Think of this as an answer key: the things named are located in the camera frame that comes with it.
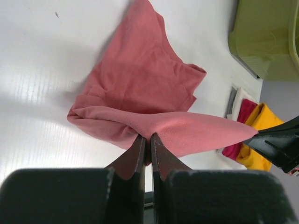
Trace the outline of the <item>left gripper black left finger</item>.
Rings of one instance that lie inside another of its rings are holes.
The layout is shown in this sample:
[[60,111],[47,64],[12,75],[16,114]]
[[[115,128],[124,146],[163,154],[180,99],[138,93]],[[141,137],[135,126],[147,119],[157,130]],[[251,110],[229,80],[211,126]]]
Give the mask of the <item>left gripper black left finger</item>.
[[105,168],[19,169],[0,188],[3,224],[141,224],[145,144]]

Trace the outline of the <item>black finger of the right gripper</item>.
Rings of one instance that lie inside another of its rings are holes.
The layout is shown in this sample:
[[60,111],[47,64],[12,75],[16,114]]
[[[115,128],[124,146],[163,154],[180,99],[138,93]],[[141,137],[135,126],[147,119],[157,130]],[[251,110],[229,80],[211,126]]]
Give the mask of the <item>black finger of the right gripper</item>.
[[298,174],[299,118],[295,117],[279,126],[261,130],[252,138],[262,135],[266,135],[265,143],[275,150],[272,157],[267,156],[268,160],[286,174]]

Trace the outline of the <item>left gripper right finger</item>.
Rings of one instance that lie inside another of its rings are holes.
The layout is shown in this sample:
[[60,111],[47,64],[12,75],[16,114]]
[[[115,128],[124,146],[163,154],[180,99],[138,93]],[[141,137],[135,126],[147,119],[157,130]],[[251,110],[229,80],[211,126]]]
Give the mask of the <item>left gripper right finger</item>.
[[150,140],[157,224],[292,224],[294,211],[268,172],[193,170],[157,134]]

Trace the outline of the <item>pink red t shirt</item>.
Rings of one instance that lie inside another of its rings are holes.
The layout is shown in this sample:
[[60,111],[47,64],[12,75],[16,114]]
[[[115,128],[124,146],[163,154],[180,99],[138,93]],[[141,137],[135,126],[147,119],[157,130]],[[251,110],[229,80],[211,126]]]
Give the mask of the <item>pink red t shirt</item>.
[[86,134],[129,149],[138,135],[157,134],[177,157],[227,147],[256,129],[189,112],[206,71],[184,63],[172,49],[163,17],[147,0],[135,0],[102,60],[76,97],[67,120]]

